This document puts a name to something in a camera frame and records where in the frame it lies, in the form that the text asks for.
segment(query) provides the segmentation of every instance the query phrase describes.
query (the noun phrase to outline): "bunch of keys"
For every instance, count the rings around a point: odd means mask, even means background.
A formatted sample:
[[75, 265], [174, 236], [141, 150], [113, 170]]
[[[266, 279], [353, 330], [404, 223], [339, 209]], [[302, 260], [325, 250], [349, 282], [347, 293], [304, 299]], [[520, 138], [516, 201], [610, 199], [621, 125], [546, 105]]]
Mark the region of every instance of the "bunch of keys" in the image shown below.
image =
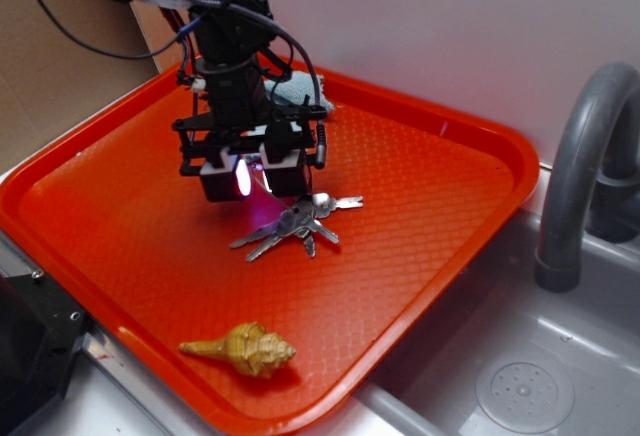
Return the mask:
[[247, 261], [254, 261], [265, 251], [272, 248], [287, 236], [295, 235], [302, 239], [307, 254], [316, 255], [313, 233], [318, 233], [334, 244], [339, 242], [338, 235], [325, 228], [317, 218], [326, 218], [338, 208], [360, 208], [363, 206], [362, 196], [335, 199], [327, 193], [314, 194], [311, 200], [303, 199], [285, 210], [280, 218], [254, 231], [250, 235], [231, 243], [232, 248], [239, 248], [247, 243], [266, 238], [262, 244], [247, 255]]

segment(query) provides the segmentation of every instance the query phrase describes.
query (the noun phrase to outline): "seashell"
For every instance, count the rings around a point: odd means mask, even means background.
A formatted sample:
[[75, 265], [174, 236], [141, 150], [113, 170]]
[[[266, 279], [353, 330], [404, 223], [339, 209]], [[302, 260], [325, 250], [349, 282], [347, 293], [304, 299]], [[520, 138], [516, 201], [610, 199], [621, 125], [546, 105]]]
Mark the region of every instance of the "seashell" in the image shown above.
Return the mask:
[[270, 378], [287, 363], [296, 350], [276, 333], [258, 323], [244, 323], [215, 341], [182, 343], [180, 351], [231, 363], [241, 374]]

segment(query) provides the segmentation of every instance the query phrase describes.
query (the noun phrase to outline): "plastic tray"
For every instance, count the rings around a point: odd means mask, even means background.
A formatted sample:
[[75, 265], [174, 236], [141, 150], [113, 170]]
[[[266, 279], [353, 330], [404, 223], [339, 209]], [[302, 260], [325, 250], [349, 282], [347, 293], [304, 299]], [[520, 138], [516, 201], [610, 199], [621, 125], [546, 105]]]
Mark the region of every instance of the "plastic tray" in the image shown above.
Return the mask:
[[[364, 196], [253, 263], [229, 244], [278, 217], [260, 190], [211, 204], [178, 175], [188, 91], [161, 75], [46, 148], [0, 188], [0, 227], [202, 418], [279, 434], [327, 414], [429, 308], [534, 187], [514, 131], [323, 72], [336, 106], [314, 191]], [[243, 322], [296, 357], [270, 380], [178, 351]]]

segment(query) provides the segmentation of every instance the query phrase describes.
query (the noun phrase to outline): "led light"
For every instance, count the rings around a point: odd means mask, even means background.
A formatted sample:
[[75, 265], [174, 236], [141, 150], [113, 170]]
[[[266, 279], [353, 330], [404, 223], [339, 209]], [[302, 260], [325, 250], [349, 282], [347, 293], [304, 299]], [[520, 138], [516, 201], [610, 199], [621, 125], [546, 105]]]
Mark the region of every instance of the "led light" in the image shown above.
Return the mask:
[[249, 167], [244, 159], [238, 161], [236, 166], [236, 180], [238, 181], [238, 190], [242, 196], [249, 196], [251, 194], [251, 174], [249, 173]]

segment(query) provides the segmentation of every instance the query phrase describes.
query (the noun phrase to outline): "faucet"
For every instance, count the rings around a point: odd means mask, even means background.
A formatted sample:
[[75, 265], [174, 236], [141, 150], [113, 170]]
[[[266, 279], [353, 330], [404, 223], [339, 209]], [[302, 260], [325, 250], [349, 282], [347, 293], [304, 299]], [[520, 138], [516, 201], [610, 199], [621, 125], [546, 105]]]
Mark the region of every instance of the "faucet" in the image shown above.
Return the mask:
[[640, 232], [640, 74], [602, 66], [583, 88], [564, 130], [549, 181], [535, 279], [553, 292], [580, 281], [582, 236], [620, 243]]

